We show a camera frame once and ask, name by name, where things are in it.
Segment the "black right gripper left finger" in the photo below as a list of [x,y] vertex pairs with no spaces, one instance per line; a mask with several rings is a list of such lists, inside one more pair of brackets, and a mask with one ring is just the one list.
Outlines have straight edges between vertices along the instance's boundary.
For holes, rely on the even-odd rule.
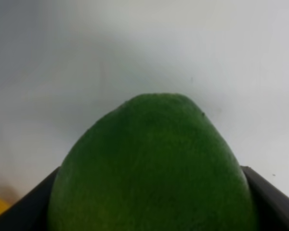
[[47,209],[58,168],[0,215],[0,231],[46,231]]

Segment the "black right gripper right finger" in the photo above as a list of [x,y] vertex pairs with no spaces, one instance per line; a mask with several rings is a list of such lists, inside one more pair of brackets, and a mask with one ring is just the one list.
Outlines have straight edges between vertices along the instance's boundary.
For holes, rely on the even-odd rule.
[[289,197],[250,167],[241,167],[260,213],[260,230],[289,231]]

